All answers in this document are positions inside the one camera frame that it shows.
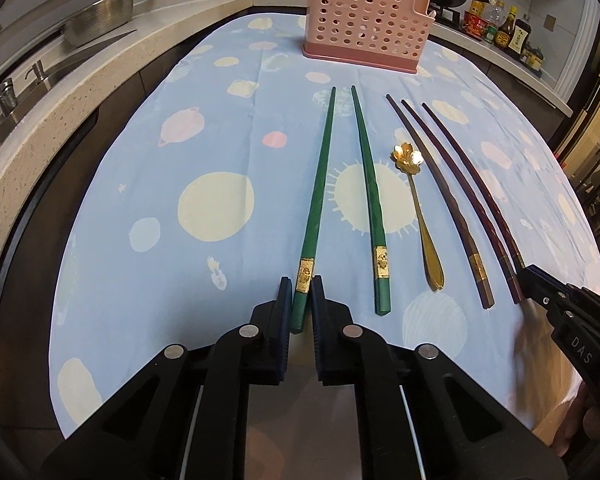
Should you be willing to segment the person's right hand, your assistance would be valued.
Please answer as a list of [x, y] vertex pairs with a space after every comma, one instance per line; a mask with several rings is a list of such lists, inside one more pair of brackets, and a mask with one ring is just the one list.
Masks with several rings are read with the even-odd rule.
[[550, 448], [558, 456], [564, 456], [576, 434], [582, 431], [588, 440], [600, 441], [600, 406], [590, 388], [581, 382], [577, 395], [572, 399], [562, 423], [555, 432]]

